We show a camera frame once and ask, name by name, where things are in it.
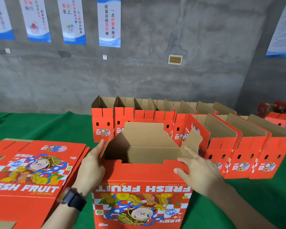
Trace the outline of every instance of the green table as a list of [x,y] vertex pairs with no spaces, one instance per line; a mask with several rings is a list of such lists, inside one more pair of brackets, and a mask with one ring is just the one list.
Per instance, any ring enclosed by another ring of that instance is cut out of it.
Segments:
[[[0,140],[29,140],[85,143],[93,148],[92,120],[89,115],[0,113]],[[286,228],[286,157],[270,180],[227,180],[264,217],[279,228]],[[92,198],[74,228],[95,228]],[[207,198],[193,194],[182,228],[234,228],[226,215]]]

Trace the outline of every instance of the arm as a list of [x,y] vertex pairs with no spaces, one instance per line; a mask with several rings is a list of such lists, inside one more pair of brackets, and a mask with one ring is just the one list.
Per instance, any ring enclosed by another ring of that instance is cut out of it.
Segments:
[[[102,140],[83,159],[76,181],[72,186],[85,200],[102,180],[105,173],[105,168],[99,166],[98,163],[98,155],[103,147],[103,143],[104,141]],[[41,229],[71,229],[75,224],[78,213],[78,210],[68,207],[67,204],[59,204]]]
[[276,228],[250,206],[232,186],[224,182],[214,163],[203,159],[188,148],[186,150],[191,158],[178,158],[178,161],[188,166],[189,175],[177,168],[174,172],[193,190],[213,201],[225,212],[237,229]]

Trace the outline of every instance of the oval hole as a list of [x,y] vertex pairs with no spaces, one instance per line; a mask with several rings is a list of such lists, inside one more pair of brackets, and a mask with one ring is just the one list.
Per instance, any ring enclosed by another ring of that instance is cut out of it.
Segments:
[[5,158],[5,155],[0,157],[0,161],[1,161],[3,158]]

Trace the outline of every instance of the hand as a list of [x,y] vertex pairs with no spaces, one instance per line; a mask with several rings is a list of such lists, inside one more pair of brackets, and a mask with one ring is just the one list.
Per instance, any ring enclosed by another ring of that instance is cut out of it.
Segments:
[[103,148],[104,140],[91,150],[82,160],[73,188],[87,198],[93,189],[99,184],[105,174],[105,168],[99,165],[99,152]]
[[219,169],[210,160],[200,157],[190,148],[185,148],[190,157],[178,158],[177,160],[183,162],[188,166],[189,175],[182,169],[175,168],[174,172],[181,177],[187,185],[199,194],[210,198],[213,191],[218,188],[225,187],[225,182],[221,177]]

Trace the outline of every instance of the watch face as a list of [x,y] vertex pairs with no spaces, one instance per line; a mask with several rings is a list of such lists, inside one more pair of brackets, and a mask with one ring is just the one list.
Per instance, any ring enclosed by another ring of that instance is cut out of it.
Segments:
[[57,197],[56,201],[57,201],[58,203],[64,204],[64,203],[62,202],[62,200],[64,199],[64,197],[66,196],[66,194],[68,193],[69,190],[70,190],[70,187],[65,188],[64,191]]

